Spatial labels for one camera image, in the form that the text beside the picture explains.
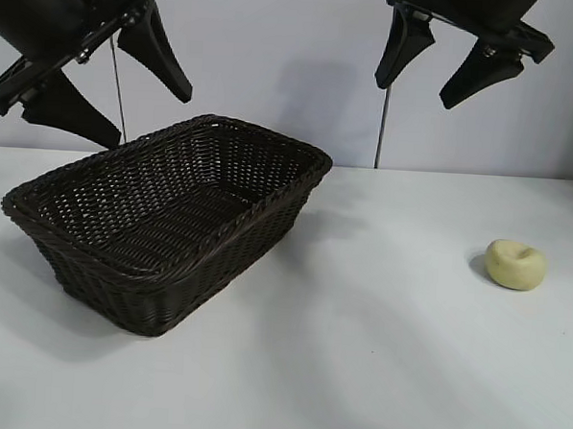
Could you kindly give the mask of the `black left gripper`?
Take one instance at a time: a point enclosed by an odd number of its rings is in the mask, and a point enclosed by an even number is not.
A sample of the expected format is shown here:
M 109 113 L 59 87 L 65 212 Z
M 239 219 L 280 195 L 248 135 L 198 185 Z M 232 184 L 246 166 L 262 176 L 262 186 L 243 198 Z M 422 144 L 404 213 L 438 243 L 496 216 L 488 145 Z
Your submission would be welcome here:
M 22 118 L 33 125 L 117 148 L 121 132 L 62 71 L 72 60 L 87 61 L 113 34 L 177 99 L 191 101 L 192 85 L 155 0 L 0 0 L 0 36 L 21 56 L 0 76 L 0 115 L 20 103 Z

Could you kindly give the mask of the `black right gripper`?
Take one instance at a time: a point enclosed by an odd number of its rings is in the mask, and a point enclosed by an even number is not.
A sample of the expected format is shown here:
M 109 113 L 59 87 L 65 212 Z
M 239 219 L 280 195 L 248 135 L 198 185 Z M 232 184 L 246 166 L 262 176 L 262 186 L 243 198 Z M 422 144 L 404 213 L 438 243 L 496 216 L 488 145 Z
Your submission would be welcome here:
M 466 59 L 440 91 L 446 109 L 524 70 L 522 54 L 542 62 L 551 39 L 521 19 L 537 0 L 386 0 L 394 7 L 385 50 L 374 77 L 381 89 L 435 43 L 431 17 L 478 37 Z

